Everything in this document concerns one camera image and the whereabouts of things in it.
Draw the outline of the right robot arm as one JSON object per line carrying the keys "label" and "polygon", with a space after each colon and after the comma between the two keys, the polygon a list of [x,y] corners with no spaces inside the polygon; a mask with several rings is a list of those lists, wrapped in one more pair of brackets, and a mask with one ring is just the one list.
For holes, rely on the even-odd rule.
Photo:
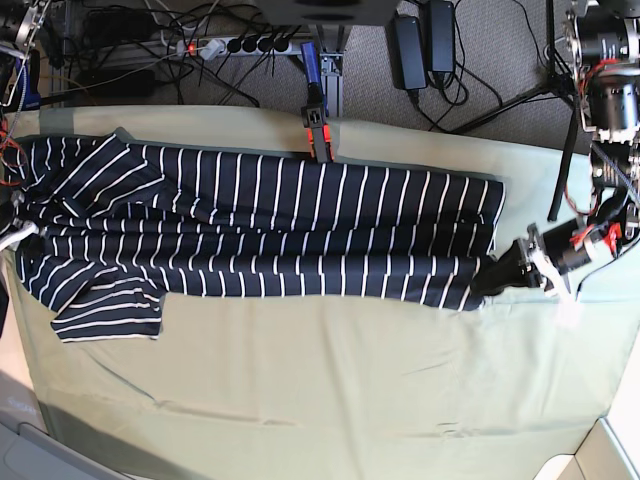
{"label": "right robot arm", "polygon": [[[381,7],[366,7],[358,12],[361,7],[360,1],[268,1],[259,11],[269,17],[271,22],[283,25],[309,23],[350,26],[358,21],[375,23],[388,18],[387,15],[380,18],[375,16],[382,11]],[[11,107],[15,93],[19,92],[21,99],[16,110],[22,110],[23,97],[30,85],[26,70],[35,52],[34,39],[44,28],[49,9],[48,1],[1,3],[1,89],[7,88],[12,77],[16,78],[13,91],[1,96],[2,109]],[[472,280],[472,290],[485,296],[494,296],[507,287],[527,286],[525,245],[524,240],[516,240],[499,259],[481,267]]]}

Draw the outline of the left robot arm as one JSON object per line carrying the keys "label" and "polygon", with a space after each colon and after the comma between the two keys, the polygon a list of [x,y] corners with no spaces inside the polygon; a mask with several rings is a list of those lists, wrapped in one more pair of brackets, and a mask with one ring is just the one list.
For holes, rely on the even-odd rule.
{"label": "left robot arm", "polygon": [[542,233],[531,224],[472,289],[496,296],[508,287],[541,288],[573,300],[571,272],[592,262],[604,268],[639,244],[639,4],[574,1],[564,23],[571,55],[573,108],[548,214],[568,201],[567,182],[577,131],[591,137],[592,204],[575,219]]}

